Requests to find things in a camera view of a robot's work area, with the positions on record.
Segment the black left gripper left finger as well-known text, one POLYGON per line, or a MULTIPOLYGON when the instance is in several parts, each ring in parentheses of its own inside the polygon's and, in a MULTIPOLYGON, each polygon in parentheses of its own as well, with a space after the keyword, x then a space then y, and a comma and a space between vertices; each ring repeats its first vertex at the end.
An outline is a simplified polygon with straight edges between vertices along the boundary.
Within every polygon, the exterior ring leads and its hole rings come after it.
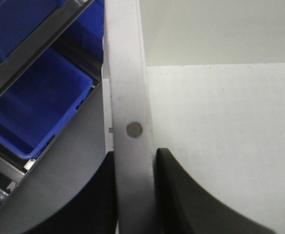
POLYGON ((28 234, 114 234, 117 224, 114 152, 106 154, 83 189, 28 234))

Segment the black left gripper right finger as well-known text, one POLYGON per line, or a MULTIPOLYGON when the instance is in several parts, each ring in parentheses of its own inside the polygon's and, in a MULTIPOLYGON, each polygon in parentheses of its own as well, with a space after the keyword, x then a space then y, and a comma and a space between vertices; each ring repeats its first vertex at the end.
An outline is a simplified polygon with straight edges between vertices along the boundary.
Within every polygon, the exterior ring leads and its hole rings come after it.
POLYGON ((165 234, 272 234, 201 187, 167 148, 156 151, 156 192, 165 234))

